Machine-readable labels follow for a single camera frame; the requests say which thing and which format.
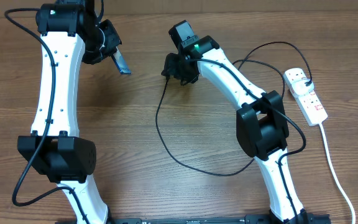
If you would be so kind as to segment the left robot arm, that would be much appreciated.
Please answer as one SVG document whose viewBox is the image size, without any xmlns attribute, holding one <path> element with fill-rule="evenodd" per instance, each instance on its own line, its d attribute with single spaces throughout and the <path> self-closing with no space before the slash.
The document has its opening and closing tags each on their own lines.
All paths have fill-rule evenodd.
<svg viewBox="0 0 358 224">
<path fill-rule="evenodd" d="M 43 53 L 39 103 L 30 134 L 19 136 L 17 149 L 28 169 L 47 176 L 67 196 L 76 223 L 112 223 L 93 176 L 96 146 L 80 138 L 76 109 L 82 63 L 112 58 L 121 74 L 130 73 L 119 51 L 121 39 L 90 0 L 44 4 L 35 20 Z"/>
</svg>

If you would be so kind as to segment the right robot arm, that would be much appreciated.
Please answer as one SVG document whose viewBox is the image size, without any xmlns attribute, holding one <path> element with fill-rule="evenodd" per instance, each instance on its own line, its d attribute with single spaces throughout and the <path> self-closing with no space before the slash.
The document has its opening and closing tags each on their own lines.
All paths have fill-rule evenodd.
<svg viewBox="0 0 358 224">
<path fill-rule="evenodd" d="M 237 140 L 258 164 L 268 191 L 270 215 L 265 221 L 307 223 L 288 168 L 288 127 L 294 122 L 285 114 L 282 97 L 248 81 L 212 37 L 199 38 L 187 21 L 175 24 L 168 33 L 178 52 L 167 55 L 162 75 L 179 80 L 182 86 L 203 76 L 236 110 Z"/>
</svg>

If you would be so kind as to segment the blue Samsung Galaxy smartphone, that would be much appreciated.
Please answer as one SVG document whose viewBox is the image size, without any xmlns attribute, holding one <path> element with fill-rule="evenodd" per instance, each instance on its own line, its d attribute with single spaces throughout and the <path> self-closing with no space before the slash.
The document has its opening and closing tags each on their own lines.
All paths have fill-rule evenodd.
<svg viewBox="0 0 358 224">
<path fill-rule="evenodd" d="M 112 55 L 112 59 L 121 75 L 130 75 L 132 73 L 124 57 L 122 56 L 122 53 L 119 51 L 117 47 L 116 47 L 116 51 Z"/>
</svg>

